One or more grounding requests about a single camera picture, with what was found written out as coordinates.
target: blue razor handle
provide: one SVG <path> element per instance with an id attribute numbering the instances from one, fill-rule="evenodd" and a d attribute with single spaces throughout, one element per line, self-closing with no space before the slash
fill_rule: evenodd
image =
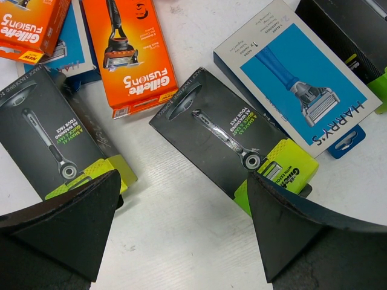
<path id="1" fill-rule="evenodd" d="M 290 91 L 291 87 L 299 80 L 299 78 L 292 75 L 277 57 L 273 54 L 269 47 L 264 47 L 255 57 L 264 64 L 280 81 L 284 84 L 286 89 Z"/>

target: gillette fusion5 box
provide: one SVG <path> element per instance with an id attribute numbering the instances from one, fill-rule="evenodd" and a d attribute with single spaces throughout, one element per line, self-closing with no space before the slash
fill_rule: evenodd
<path id="1" fill-rule="evenodd" d="M 38 65 L 0 92 L 1 144 L 42 200 L 113 169 L 124 192 L 136 176 L 65 79 Z"/>
<path id="2" fill-rule="evenodd" d="M 316 160 L 204 68 L 149 124 L 248 214 L 249 171 L 298 194 L 318 168 Z"/>
<path id="3" fill-rule="evenodd" d="M 0 1 L 0 57 L 35 64 L 51 56 L 70 1 Z"/>
<path id="4" fill-rule="evenodd" d="M 113 118 L 168 101 L 177 90 L 151 0 L 83 0 Z"/>
<path id="5" fill-rule="evenodd" d="M 214 59 L 313 157 L 381 104 L 283 0 L 231 35 Z"/>
<path id="6" fill-rule="evenodd" d="M 383 102 L 387 111 L 387 1 L 301 0 L 296 13 Z"/>
<path id="7" fill-rule="evenodd" d="M 42 57 L 39 63 L 64 73 L 75 88 L 101 79 L 91 40 L 88 42 L 79 0 L 71 0 L 54 53 Z M 19 76 L 33 67 L 21 62 L 16 66 Z"/>

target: razor handle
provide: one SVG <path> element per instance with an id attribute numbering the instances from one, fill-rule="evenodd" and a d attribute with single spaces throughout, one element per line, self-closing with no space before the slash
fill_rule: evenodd
<path id="1" fill-rule="evenodd" d="M 236 153 L 243 153 L 243 147 L 236 142 L 232 137 L 230 137 L 222 128 L 213 123 L 202 110 L 194 110 L 192 112 L 193 118 L 200 123 L 200 125 L 204 126 L 211 133 L 213 133 L 216 137 L 218 137 L 224 144 L 229 146 Z"/>
<path id="2" fill-rule="evenodd" d="M 196 109 L 192 112 L 193 118 L 199 122 L 200 125 L 205 127 L 211 133 L 213 133 L 224 144 L 231 148 L 236 154 L 238 154 L 242 165 L 247 170 L 256 170 L 261 165 L 261 156 L 256 150 L 248 150 L 238 142 L 236 142 L 229 134 L 227 134 L 222 128 L 216 125 L 210 117 L 206 115 L 202 110 Z"/>
<path id="3" fill-rule="evenodd" d="M 277 79 L 290 91 L 291 87 L 297 83 L 299 78 L 295 77 L 288 71 L 283 64 L 277 59 L 269 47 L 264 47 L 255 57 L 271 71 Z"/>
<path id="4" fill-rule="evenodd" d="M 47 146 L 48 150 L 50 150 L 52 156 L 58 164 L 59 174 L 65 179 L 73 179 L 77 175 L 76 165 L 70 160 L 64 158 L 63 155 L 59 152 L 58 148 L 53 144 L 48 134 L 44 130 L 34 111 L 29 108 L 25 108 L 22 110 L 22 116 L 24 120 L 32 127 L 32 129 L 34 129 L 39 138 Z"/>
<path id="5" fill-rule="evenodd" d="M 117 4 L 114 0 L 106 0 L 106 4 L 108 6 L 109 17 L 113 29 L 119 29 L 121 27 L 121 17 L 117 8 Z"/>
<path id="6" fill-rule="evenodd" d="M 23 3 L 21 4 L 21 7 L 27 7 L 27 4 L 28 2 L 30 2 L 30 0 L 24 0 Z"/>
<path id="7" fill-rule="evenodd" d="M 387 11 L 385 11 L 382 6 L 376 3 L 374 0 L 364 0 L 381 18 L 387 21 Z"/>

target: orange razor box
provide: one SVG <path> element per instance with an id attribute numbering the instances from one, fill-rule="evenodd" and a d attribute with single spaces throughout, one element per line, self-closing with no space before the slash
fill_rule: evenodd
<path id="1" fill-rule="evenodd" d="M 178 85 L 153 2 L 82 3 L 112 117 L 167 102 Z"/>
<path id="2" fill-rule="evenodd" d="M 33 65 L 52 55 L 70 2 L 0 1 L 0 57 Z"/>

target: black razor handle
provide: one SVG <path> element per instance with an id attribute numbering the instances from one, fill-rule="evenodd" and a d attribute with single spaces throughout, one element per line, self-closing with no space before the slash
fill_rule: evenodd
<path id="1" fill-rule="evenodd" d="M 51 154 L 56 159 L 56 161 L 58 161 L 58 162 L 62 162 L 63 161 L 62 155 L 60 154 L 60 152 L 58 151 L 58 149 L 54 145 L 50 145 L 48 148 L 49 148 Z"/>
<path id="2" fill-rule="evenodd" d="M 117 4 L 114 0 L 106 0 L 106 4 L 108 6 L 109 17 L 113 29 L 119 29 L 121 27 L 121 17 L 117 8 Z"/>

